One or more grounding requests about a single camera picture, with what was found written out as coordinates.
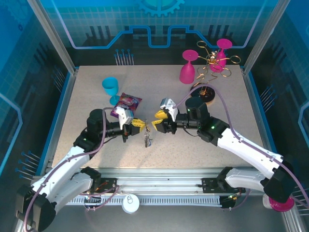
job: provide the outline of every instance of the metal post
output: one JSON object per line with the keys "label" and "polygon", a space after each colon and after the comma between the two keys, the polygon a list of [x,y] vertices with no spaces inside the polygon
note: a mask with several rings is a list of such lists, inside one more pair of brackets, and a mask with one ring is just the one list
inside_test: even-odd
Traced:
{"label": "metal post", "polygon": [[75,66],[73,61],[71,60],[63,42],[61,41],[56,29],[54,28],[51,20],[49,19],[47,12],[42,6],[39,0],[27,0],[30,7],[33,9],[37,19],[41,23],[44,31],[46,32],[48,38],[52,42],[55,47],[57,53],[59,54],[62,62],[68,69],[69,73],[72,75],[75,74]]}
{"label": "metal post", "polygon": [[273,30],[275,29],[277,23],[279,22],[281,16],[283,15],[285,8],[288,6],[290,0],[279,0],[275,6],[273,12],[271,13],[268,21],[265,24],[265,27],[260,34],[260,37],[256,41],[244,67],[244,73],[248,74],[259,57],[261,51],[263,50],[266,42],[271,36]]}

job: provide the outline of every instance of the candy wrapper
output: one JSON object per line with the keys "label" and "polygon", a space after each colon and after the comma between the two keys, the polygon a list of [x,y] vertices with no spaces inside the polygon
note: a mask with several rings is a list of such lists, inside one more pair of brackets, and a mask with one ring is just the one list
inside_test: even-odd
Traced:
{"label": "candy wrapper", "polygon": [[[134,112],[135,112],[136,108],[138,107],[139,103],[141,102],[141,100],[142,100],[142,98],[137,98],[137,97],[133,97],[131,95],[122,93],[117,105],[115,106],[115,108],[117,106],[120,106],[124,109],[131,110],[133,115],[134,115]],[[116,114],[115,110],[112,110],[111,116],[118,118],[118,114]]]}

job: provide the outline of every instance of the beige table surface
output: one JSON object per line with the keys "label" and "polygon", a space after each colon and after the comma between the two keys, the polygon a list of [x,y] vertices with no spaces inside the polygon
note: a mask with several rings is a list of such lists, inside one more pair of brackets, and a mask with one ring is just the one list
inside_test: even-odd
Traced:
{"label": "beige table surface", "polygon": [[[178,103],[191,85],[179,81],[182,65],[162,66],[81,66],[78,71],[68,111],[65,117],[53,166],[69,151],[73,142],[86,127],[89,113],[96,108],[110,107],[102,80],[114,76],[119,82],[119,95],[124,92],[142,98],[135,117],[156,120],[161,100],[172,98]],[[223,95],[234,128],[243,136],[262,145],[248,93],[239,65],[230,65],[232,76],[219,76],[210,84]],[[179,107],[185,112],[185,105]],[[210,114],[227,122],[218,96],[208,106]],[[117,121],[109,116],[109,121]],[[250,166],[229,151],[215,147],[178,129],[175,135],[156,132],[152,127],[152,146],[144,147],[144,133],[130,136],[126,143],[122,137],[111,140],[85,166],[93,168],[212,168]]]}

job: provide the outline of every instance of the glass base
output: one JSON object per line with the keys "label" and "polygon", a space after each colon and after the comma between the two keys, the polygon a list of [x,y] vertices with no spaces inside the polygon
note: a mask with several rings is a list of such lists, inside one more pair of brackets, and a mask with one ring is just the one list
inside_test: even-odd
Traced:
{"label": "glass base", "polygon": [[120,97],[118,95],[112,96],[110,99],[110,104],[111,105],[116,105],[119,101]]}

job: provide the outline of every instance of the yellow object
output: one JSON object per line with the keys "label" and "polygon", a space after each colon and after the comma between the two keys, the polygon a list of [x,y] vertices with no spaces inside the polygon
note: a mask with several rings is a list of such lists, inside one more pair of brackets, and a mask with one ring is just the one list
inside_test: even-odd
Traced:
{"label": "yellow object", "polygon": [[140,119],[134,118],[132,120],[132,125],[135,127],[139,127],[140,128],[140,132],[142,132],[142,130],[145,128],[145,122],[143,122]]}
{"label": "yellow object", "polygon": [[157,128],[156,128],[156,124],[160,124],[162,121],[163,121],[163,119],[151,122],[156,131],[158,131]]}
{"label": "yellow object", "polygon": [[168,115],[163,110],[159,110],[154,116],[158,119],[167,119],[168,118]]}

